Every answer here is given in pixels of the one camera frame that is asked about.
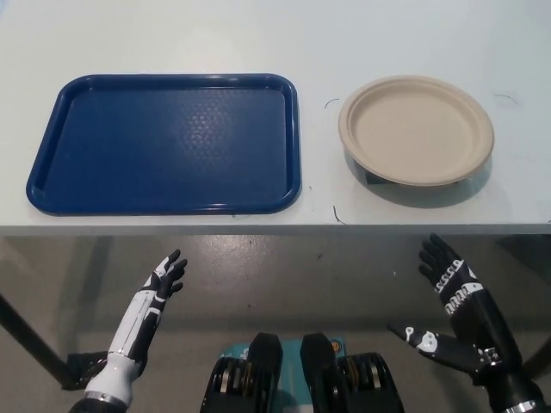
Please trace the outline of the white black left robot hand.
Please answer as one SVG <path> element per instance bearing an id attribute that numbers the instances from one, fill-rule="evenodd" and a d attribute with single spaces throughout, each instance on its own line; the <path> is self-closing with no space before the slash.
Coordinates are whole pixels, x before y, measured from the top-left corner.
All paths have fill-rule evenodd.
<path id="1" fill-rule="evenodd" d="M 110 344 L 104 368 L 86 385 L 74 412 L 128 411 L 133 383 L 145 370 L 164 308 L 183 288 L 187 260 L 180 255 L 180 250 L 174 250 L 165 257 L 134 294 Z"/>

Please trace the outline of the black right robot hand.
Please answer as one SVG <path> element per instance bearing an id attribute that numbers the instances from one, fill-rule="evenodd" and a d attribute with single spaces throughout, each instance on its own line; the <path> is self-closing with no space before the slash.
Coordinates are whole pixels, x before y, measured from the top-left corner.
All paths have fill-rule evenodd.
<path id="1" fill-rule="evenodd" d="M 503 314 L 470 265 L 435 233 L 422 242 L 419 258 L 419 272 L 438 295 L 454 334 L 398 322 L 387 329 L 423 357 L 467 374 L 486 390 L 493 412 L 549 412 Z"/>

